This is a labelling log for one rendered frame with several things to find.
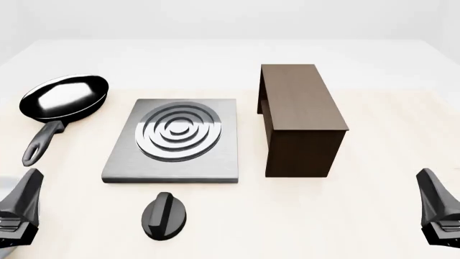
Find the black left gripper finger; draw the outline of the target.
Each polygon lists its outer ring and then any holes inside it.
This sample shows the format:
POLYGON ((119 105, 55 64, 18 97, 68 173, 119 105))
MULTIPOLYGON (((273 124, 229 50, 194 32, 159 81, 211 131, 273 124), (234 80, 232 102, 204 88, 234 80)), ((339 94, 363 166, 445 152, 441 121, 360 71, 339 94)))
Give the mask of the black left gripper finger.
POLYGON ((0 200, 0 217, 39 225, 39 198, 44 175, 30 168, 16 186, 0 200))

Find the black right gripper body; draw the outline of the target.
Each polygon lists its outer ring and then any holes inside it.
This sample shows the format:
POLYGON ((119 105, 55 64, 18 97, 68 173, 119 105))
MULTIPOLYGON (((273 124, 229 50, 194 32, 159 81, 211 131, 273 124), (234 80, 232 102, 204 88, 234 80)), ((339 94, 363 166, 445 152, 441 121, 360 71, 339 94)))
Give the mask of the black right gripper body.
POLYGON ((460 247, 460 215, 427 219, 421 217, 421 230, 429 245, 460 247))

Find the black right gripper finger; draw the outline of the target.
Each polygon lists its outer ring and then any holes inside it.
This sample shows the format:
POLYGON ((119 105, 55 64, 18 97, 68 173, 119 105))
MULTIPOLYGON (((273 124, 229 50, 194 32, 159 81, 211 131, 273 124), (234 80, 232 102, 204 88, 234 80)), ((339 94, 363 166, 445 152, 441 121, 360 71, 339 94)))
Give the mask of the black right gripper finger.
POLYGON ((422 204, 421 224, 460 221, 460 201, 452 196, 432 170, 424 168, 416 178, 422 204))

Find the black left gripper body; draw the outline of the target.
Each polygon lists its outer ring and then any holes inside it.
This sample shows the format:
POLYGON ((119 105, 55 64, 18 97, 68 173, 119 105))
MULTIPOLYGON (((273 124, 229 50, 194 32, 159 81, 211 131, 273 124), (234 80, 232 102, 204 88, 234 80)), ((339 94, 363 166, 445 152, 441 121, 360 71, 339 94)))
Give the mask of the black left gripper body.
POLYGON ((0 247, 31 245, 38 230, 38 226, 28 219, 0 212, 0 247))

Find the round black stove knob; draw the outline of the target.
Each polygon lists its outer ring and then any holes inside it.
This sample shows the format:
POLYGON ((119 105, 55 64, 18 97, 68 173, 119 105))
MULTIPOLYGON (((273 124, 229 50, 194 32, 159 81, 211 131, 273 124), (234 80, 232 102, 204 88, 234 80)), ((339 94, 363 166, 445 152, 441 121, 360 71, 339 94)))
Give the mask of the round black stove knob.
POLYGON ((176 237, 186 221, 186 208, 181 200, 169 192, 160 192, 144 209, 141 225, 150 239, 166 241, 176 237))

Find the flat grey stove plate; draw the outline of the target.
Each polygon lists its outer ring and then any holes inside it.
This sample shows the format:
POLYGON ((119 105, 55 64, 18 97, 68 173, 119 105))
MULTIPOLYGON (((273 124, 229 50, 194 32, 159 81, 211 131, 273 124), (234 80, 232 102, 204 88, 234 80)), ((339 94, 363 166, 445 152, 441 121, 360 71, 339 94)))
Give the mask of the flat grey stove plate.
POLYGON ((238 183, 236 99, 137 99, 104 183, 238 183))

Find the black frying pan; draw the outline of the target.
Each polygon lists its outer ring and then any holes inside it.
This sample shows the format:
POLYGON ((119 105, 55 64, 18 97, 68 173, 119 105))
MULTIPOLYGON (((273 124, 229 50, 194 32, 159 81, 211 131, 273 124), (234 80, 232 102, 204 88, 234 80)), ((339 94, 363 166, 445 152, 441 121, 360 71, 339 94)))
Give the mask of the black frying pan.
POLYGON ((108 81, 97 75, 58 77, 27 92, 19 103, 20 112, 44 125, 24 151, 22 164, 34 165, 54 135, 63 133, 71 122, 91 116, 104 104, 108 92, 108 81))

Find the dark brown wooden cabinet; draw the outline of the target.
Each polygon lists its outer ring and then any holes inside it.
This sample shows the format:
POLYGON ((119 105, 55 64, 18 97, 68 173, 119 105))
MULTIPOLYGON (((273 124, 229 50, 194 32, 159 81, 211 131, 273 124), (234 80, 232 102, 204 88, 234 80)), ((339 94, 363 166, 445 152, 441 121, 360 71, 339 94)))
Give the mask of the dark brown wooden cabinet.
POLYGON ((325 178, 349 127, 314 64, 263 64, 268 178, 325 178))

